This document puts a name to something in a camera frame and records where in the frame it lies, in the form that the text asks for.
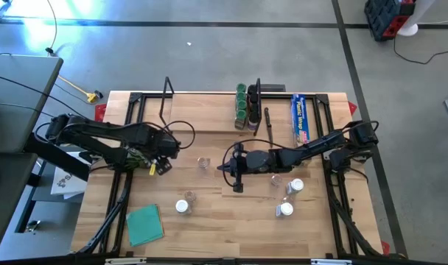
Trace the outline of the green folded cloth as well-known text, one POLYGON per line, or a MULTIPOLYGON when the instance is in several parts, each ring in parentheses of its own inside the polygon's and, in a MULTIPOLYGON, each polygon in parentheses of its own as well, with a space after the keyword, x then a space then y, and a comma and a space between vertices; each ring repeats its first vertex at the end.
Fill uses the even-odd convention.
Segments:
POLYGON ((126 215, 129 242, 137 247, 164 237, 161 214, 156 204, 147 205, 126 215))

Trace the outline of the silver metal bracket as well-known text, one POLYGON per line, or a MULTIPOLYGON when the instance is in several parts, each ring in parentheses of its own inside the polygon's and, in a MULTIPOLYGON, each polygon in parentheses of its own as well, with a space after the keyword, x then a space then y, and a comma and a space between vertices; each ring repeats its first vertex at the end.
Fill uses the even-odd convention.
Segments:
POLYGON ((340 259, 318 259, 314 258, 310 260, 311 265, 353 265, 350 260, 340 259))
POLYGON ((146 264, 146 258, 109 258, 104 265, 142 265, 146 264))

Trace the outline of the black diagonal strut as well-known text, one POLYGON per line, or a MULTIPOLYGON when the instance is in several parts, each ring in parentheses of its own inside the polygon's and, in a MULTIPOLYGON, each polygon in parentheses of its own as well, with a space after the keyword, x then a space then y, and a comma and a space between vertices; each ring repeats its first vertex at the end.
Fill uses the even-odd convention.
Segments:
POLYGON ((38 140, 33 132, 27 139, 24 151, 35 153, 38 157, 55 165, 63 171, 80 178, 81 180, 88 180, 90 168, 87 164, 81 162, 75 157, 72 157, 55 145, 46 144, 41 140, 38 140))

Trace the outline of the dark grey desk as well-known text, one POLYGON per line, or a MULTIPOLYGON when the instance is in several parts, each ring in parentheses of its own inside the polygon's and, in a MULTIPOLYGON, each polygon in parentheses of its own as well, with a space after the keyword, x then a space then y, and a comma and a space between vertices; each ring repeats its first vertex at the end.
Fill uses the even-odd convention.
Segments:
POLYGON ((0 243, 37 159, 30 153, 0 154, 0 243))

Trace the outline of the white cardboard box with logo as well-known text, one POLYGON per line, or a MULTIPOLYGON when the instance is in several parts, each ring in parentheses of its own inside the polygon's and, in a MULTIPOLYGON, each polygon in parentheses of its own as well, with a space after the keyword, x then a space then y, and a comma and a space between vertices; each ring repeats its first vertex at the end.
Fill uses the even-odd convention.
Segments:
POLYGON ((83 194, 87 186, 85 180, 55 167, 55 173, 52 181, 50 194, 61 196, 64 199, 70 199, 79 194, 83 194))

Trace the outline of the white floor stand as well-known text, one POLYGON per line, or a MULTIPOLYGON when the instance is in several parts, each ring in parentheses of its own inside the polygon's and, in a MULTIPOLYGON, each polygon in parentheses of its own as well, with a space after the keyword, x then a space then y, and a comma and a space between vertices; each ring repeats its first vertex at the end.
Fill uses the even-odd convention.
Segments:
POLYGON ((418 30, 418 22, 426 11, 435 3, 436 0, 416 0, 413 14, 407 19, 404 25, 397 32, 397 35, 410 37, 415 35, 418 30))

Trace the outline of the blue plastic wrap box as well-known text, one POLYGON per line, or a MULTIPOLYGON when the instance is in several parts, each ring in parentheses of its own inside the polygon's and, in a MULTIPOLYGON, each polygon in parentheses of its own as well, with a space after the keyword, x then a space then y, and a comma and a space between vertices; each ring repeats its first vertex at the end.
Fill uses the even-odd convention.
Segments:
POLYGON ((290 103, 294 142, 298 146, 307 144, 310 140, 310 136, 306 97, 299 93, 293 94, 290 103))

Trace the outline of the green succulent plant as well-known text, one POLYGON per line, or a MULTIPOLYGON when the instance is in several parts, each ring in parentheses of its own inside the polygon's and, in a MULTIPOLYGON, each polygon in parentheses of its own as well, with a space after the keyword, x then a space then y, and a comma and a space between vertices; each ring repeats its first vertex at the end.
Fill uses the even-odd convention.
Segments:
POLYGON ((149 169, 151 165, 151 160, 137 149, 129 149, 127 151, 126 169, 149 169))

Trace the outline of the wooden shelf with black frame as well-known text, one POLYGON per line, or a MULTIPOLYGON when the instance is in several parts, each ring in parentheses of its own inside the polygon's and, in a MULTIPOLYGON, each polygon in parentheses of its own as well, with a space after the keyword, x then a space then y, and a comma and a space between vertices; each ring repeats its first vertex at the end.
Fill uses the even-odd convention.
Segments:
POLYGON ((230 92, 192 93, 175 91, 169 77, 164 80, 159 117, 165 126, 174 131, 199 133, 254 134, 247 127, 234 127, 236 116, 236 89, 230 92))

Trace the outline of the black kitchen knife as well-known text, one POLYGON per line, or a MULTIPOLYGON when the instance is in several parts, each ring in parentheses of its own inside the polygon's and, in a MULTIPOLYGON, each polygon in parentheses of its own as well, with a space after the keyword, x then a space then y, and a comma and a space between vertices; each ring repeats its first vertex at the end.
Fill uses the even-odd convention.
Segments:
POLYGON ((272 124, 270 121, 270 114, 269 114, 268 107, 266 107, 264 109, 264 114, 265 114, 265 123, 266 123, 266 127, 267 127, 267 134, 268 134, 269 142, 270 142, 270 148, 273 148, 273 131, 272 131, 272 124))

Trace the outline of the dark blue red toolbox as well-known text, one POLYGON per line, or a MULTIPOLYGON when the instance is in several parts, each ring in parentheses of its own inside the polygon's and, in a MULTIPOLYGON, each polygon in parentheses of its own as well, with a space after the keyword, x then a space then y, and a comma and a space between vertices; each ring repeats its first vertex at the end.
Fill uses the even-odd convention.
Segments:
POLYGON ((394 39, 415 7, 416 0, 367 0, 364 13, 374 40, 394 39))

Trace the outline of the light grey desk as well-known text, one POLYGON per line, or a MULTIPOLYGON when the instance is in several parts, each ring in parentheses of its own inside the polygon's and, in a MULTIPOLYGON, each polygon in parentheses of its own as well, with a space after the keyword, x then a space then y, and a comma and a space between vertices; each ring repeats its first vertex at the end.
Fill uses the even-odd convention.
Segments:
POLYGON ((23 150, 62 65, 59 57, 0 54, 0 153, 23 150))

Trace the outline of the purple label black-lid spice jar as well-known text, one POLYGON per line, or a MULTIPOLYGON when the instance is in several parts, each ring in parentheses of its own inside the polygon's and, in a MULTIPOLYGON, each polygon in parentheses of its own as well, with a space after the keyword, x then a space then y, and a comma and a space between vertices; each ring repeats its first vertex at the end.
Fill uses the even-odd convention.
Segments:
POLYGON ((255 131, 259 122, 259 114, 257 112, 250 112, 248 115, 247 127, 251 131, 255 131))

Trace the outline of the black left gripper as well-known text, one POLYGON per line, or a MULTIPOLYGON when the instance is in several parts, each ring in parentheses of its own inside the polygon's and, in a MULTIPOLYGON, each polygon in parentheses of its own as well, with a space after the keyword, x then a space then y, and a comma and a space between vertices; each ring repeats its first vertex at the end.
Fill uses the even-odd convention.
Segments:
POLYGON ((156 173, 158 175, 167 173, 172 168, 168 158, 176 159, 178 157, 179 143, 170 134, 158 131, 153 133, 150 148, 157 156, 167 157, 157 160, 156 173))

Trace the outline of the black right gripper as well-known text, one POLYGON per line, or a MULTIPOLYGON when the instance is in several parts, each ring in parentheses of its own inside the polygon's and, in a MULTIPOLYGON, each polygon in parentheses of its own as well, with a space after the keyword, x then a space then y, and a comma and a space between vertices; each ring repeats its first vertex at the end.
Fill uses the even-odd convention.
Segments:
MULTIPOLYGON (((230 168, 235 164, 243 154, 243 144, 232 144, 225 151, 222 162, 218 166, 223 174, 225 183, 232 187, 233 192, 243 192, 242 174, 238 169, 224 169, 230 168), (226 177, 229 173, 234 177, 234 183, 231 184, 226 177)), ((262 150, 251 151, 245 156, 246 174, 264 174, 274 173, 276 171, 276 161, 274 156, 269 152, 262 150)))

